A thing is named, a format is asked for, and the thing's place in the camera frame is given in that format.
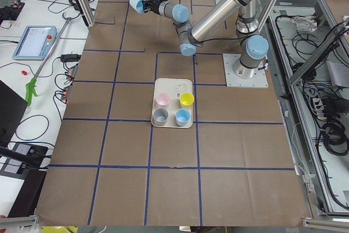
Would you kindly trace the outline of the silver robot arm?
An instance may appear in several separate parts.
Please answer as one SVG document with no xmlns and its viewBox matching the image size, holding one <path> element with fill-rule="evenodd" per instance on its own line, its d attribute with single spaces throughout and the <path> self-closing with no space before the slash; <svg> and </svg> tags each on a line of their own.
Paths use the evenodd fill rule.
<svg viewBox="0 0 349 233">
<path fill-rule="evenodd" d="M 253 0 L 221 0 L 196 25 L 189 20 L 189 10 L 168 0 L 148 0 L 141 4 L 144 12 L 152 11 L 173 21 L 183 56 L 192 56 L 205 37 L 236 11 L 250 7 Z"/>
</svg>

